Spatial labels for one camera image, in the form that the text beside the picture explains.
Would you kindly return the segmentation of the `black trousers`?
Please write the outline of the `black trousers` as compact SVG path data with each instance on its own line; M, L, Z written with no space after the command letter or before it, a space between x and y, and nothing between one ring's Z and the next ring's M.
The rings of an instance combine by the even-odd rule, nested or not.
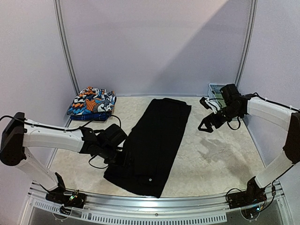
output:
M123 143L126 166L110 165L104 178L136 195L159 198L179 150L191 106L171 98L153 99Z

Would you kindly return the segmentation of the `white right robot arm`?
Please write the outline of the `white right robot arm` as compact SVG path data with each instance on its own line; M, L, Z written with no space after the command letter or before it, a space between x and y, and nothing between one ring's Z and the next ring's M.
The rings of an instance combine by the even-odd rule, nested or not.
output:
M247 186L242 200L253 204L271 182L280 178L300 161L300 111L293 106L271 101L258 93L241 94L234 84L220 89L224 106L217 97L202 97L200 104L212 113L198 130L211 133L233 119L245 119L247 128L259 148L266 167Z

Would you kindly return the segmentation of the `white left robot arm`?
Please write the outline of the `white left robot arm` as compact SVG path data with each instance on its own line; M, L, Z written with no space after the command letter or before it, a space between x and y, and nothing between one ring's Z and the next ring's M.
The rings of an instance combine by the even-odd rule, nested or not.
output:
M1 162L29 175L59 203L70 199L62 177L35 159L30 147L64 149L88 154L92 158L101 157L105 164L112 166L126 166L130 161L130 153L120 147L127 135L117 124L93 130L86 125L78 128L52 127L29 120L22 112L9 118L11 120L2 132Z

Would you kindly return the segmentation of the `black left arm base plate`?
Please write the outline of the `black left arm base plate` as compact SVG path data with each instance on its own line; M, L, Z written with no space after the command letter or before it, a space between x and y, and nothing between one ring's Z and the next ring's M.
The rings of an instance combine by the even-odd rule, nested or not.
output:
M58 179L58 185L54 190L47 191L45 199L63 205L64 207L75 207L82 209L86 203L87 195L79 190L68 192L66 190L63 178L57 173L54 173Z

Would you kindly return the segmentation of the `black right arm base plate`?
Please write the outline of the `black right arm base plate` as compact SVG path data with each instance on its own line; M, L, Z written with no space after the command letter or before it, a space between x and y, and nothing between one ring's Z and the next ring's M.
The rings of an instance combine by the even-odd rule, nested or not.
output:
M259 188L251 185L247 187L245 191L242 191L238 188L232 188L226 193L225 200L230 209L258 205L262 203L262 205L259 205L257 209L257 211L260 211L267 207L267 196L265 189L265 187Z

